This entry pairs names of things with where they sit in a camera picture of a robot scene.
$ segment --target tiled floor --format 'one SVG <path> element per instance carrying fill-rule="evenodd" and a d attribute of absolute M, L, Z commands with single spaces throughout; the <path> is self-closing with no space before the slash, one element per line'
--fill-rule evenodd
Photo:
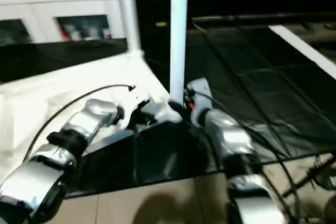
<path fill-rule="evenodd" d="M 298 180 L 313 164 L 313 158 L 288 162 Z M 288 183 L 278 165 L 265 169 L 276 187 L 283 191 Z M 223 174 L 116 191 L 99 196 L 66 200 L 52 224 L 225 224 L 226 180 Z M 333 193 L 308 184 L 299 191 L 309 212 L 320 216 Z"/>

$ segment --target white cabinet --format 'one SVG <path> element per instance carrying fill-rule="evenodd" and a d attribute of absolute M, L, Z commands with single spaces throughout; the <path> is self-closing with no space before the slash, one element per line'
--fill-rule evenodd
<path fill-rule="evenodd" d="M 38 3 L 31 7 L 49 42 L 74 39 L 75 33 L 75 40 L 124 38 L 118 0 Z"/>
<path fill-rule="evenodd" d="M 125 37 L 119 0 L 0 0 L 0 31 L 9 19 L 34 43 Z"/>
<path fill-rule="evenodd" d="M 0 6 L 0 45 L 20 42 L 44 43 L 47 39 L 28 4 Z"/>

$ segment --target wire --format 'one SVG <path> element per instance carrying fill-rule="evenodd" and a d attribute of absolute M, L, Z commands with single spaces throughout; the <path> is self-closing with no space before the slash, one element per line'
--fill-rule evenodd
<path fill-rule="evenodd" d="M 211 43 L 211 40 L 208 38 L 207 36 L 207 31 L 205 29 L 203 29 L 202 27 L 196 25 L 194 22 L 193 22 L 193 25 L 202 32 L 202 35 L 204 36 L 205 38 L 205 41 L 206 43 L 208 44 L 208 46 L 210 47 L 210 49 L 213 51 L 214 55 L 219 59 L 219 61 L 221 62 L 222 66 L 228 70 L 229 72 L 232 72 L 230 67 L 227 66 L 227 64 L 225 63 L 225 61 L 222 59 L 222 54 L 212 45 Z M 251 95 L 249 94 L 249 92 L 246 90 L 246 88 L 244 87 L 244 85 L 239 81 L 239 80 L 236 80 L 236 79 L 233 79 L 235 82 L 237 82 L 238 86 L 244 91 L 245 95 L 248 96 L 248 99 L 254 104 L 254 106 L 258 109 L 259 113 L 263 116 L 263 118 L 265 119 L 266 123 L 267 123 L 267 126 L 268 128 L 270 129 L 271 133 L 274 135 L 274 137 L 276 137 L 277 139 L 280 139 L 280 136 L 278 135 L 277 132 L 275 132 L 273 130 L 273 128 L 271 127 L 270 125 L 270 122 L 268 122 L 268 119 L 266 117 L 266 115 L 264 115 L 263 111 L 261 108 L 259 108 L 257 102 L 253 99 L 253 97 L 251 97 Z M 216 101 L 215 99 L 209 97 L 208 95 L 205 95 L 203 94 L 205 97 L 208 97 L 209 99 L 211 99 L 213 102 L 215 102 L 217 105 L 219 105 L 221 108 L 223 108 L 225 111 L 227 111 L 227 109 L 221 104 L 219 103 L 218 101 Z M 281 168 L 283 169 L 284 173 L 285 173 L 285 176 L 287 177 L 288 179 L 288 182 L 290 184 L 290 186 L 292 188 L 294 188 L 293 190 L 293 193 L 294 193 L 294 196 L 296 198 L 296 202 L 299 202 L 299 204 L 302 206 L 302 208 L 304 209 L 303 205 L 302 205 L 302 202 L 299 198 L 299 195 L 298 195 L 298 192 L 295 188 L 295 184 L 294 184 L 294 181 L 292 179 L 292 177 L 290 176 L 286 166 L 284 165 L 283 161 L 280 159 L 279 155 L 277 154 L 277 152 L 275 152 L 275 148 L 268 142 L 268 141 L 265 141 L 265 143 L 270 147 L 270 150 L 273 152 L 273 154 L 275 155 L 279 165 L 281 166 Z M 296 213 L 299 214 L 299 208 L 298 208 L 298 204 L 295 204 L 296 205 Z"/>
<path fill-rule="evenodd" d="M 252 47 L 252 49 L 253 49 L 256 53 L 259 54 L 258 50 L 255 48 L 254 45 L 252 45 L 252 44 L 250 43 L 250 41 L 248 40 L 248 38 L 246 37 L 246 35 L 245 35 L 245 33 L 242 31 L 242 29 L 241 29 L 239 26 L 236 26 L 236 28 L 238 29 L 238 31 L 240 32 L 240 34 L 242 34 L 242 36 L 243 36 L 243 38 L 245 39 L 245 41 Z M 288 78 L 286 78 L 284 75 L 281 74 L 281 76 L 282 76 L 286 81 L 288 81 Z M 279 162 L 279 165 L 281 166 L 281 168 L 282 168 L 283 171 L 285 172 L 285 175 L 286 175 L 286 177 L 288 178 L 288 182 L 289 182 L 290 186 L 291 186 L 292 188 L 294 188 L 293 193 L 294 193 L 294 197 L 295 197 L 295 213 L 296 213 L 298 216 L 300 215 L 300 209 L 299 209 L 299 204 L 300 204 L 301 207 L 302 207 L 302 209 L 303 209 L 303 210 L 305 211 L 305 213 L 306 213 L 306 217 L 308 217 L 308 213 L 307 213 L 307 211 L 305 210 L 305 208 L 304 208 L 304 206 L 303 206 L 303 204 L 302 204 L 302 201 L 300 200 L 298 191 L 297 191 L 297 189 L 296 189 L 296 187 L 295 187 L 295 183 L 294 183 L 294 181 L 293 181 L 291 175 L 289 174 L 289 172 L 288 172 L 286 166 L 284 165 L 284 163 L 283 163 L 282 161 Z"/>
<path fill-rule="evenodd" d="M 94 90 L 91 90 L 90 92 L 87 92 L 77 98 L 75 98 L 74 100 L 72 100 L 71 102 L 67 103 L 66 105 L 64 105 L 61 109 L 59 109 L 55 114 L 53 114 L 43 125 L 42 127 L 38 130 L 38 132 L 36 133 L 36 135 L 34 136 L 33 138 L 33 141 L 31 142 L 27 152 L 26 152 L 26 155 L 23 159 L 23 162 L 24 161 L 27 161 L 29 156 L 30 156 L 30 153 L 32 152 L 32 149 L 37 141 L 37 139 L 40 137 L 41 133 L 43 132 L 43 130 L 49 125 L 49 123 L 52 122 L 52 120 L 55 119 L 55 117 L 57 117 L 61 112 L 63 112 L 65 109 L 67 109 L 68 107 L 70 107 L 71 105 L 73 105 L 74 103 L 78 102 L 79 100 L 83 99 L 84 97 L 87 97 L 88 95 L 91 95 L 93 93 L 96 93 L 100 90 L 104 90 L 104 89 L 108 89 L 108 88 L 114 88 L 114 87 L 127 87 L 129 89 L 133 88 L 132 86 L 130 85 L 126 85 L 126 84 L 114 84 L 114 85 L 108 85 L 108 86 L 104 86 L 104 87 L 101 87 L 101 88 L 97 88 L 97 89 L 94 89 Z"/>
<path fill-rule="evenodd" d="M 207 94 L 203 94 L 203 93 L 201 93 L 201 92 L 197 92 L 197 91 L 194 91 L 194 90 L 193 90 L 192 92 L 195 93 L 195 94 L 198 94 L 198 95 L 202 95 L 202 96 L 204 96 L 204 97 L 210 99 L 211 101 L 213 101 L 214 103 L 216 103 L 221 109 L 223 109 L 225 112 L 229 113 L 229 110 L 228 110 L 223 104 L 221 104 L 221 103 L 220 103 L 219 101 L 217 101 L 216 99 L 210 97 L 209 95 L 207 95 Z M 238 123 L 238 124 L 239 124 L 241 127 L 243 127 L 244 129 L 248 130 L 249 132 L 253 132 L 254 134 L 258 135 L 258 137 L 260 137 L 261 139 L 263 139 L 263 141 L 265 141 L 266 144 L 268 145 L 268 148 L 269 148 L 269 149 L 273 152 L 273 154 L 275 155 L 276 159 L 277 159 L 278 161 L 280 161 L 280 157 L 278 156 L 277 151 L 274 150 L 273 146 L 272 146 L 270 143 L 268 143 L 263 137 L 259 136 L 259 134 L 258 134 L 257 132 L 255 132 L 254 130 L 252 130 L 252 129 L 248 128 L 248 127 L 245 127 L 245 126 L 241 125 L 240 123 Z M 291 217 L 292 214 L 291 214 L 291 212 L 290 212 L 290 210 L 289 210 L 289 207 L 288 207 L 288 205 L 285 203 L 285 201 L 284 201 L 283 197 L 281 196 L 280 192 L 276 189 L 275 185 L 271 182 L 270 178 L 265 174 L 265 172 L 264 172 L 263 170 L 261 171 L 261 173 L 262 173 L 263 176 L 265 176 L 266 181 L 270 184 L 271 188 L 274 190 L 275 194 L 276 194 L 277 197 L 279 198 L 279 201 L 281 202 L 282 206 L 284 207 L 284 210 L 285 210 L 286 214 L 287 214 L 288 216 Z"/>

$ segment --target black tablecloth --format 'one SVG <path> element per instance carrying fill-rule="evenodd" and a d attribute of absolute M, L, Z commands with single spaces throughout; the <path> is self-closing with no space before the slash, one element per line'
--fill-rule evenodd
<path fill-rule="evenodd" d="M 213 97 L 252 129 L 260 161 L 290 160 L 336 150 L 336 82 L 268 28 L 187 35 L 186 83 L 206 77 Z M 125 41 L 85 41 L 1 48 L 7 82 L 119 54 Z M 169 48 L 145 49 L 149 66 L 169 88 Z M 70 196 L 113 191 L 219 171 L 204 137 L 165 123 L 136 140 L 86 156 Z"/>

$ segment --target silver robotic arm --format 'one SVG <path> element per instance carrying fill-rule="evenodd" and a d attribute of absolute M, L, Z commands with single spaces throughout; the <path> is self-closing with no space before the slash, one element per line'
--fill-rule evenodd
<path fill-rule="evenodd" d="M 147 100 L 139 88 L 130 91 L 121 106 L 88 100 L 59 132 L 49 134 L 48 144 L 0 186 L 0 223 L 43 223 L 53 218 L 82 154 L 98 131 L 111 125 L 125 129 L 132 112 Z"/>
<path fill-rule="evenodd" d="M 286 223 L 260 173 L 249 134 L 230 115 L 213 109 L 206 79 L 190 82 L 187 91 L 194 101 L 191 121 L 210 136 L 224 166 L 230 199 L 228 223 Z"/>

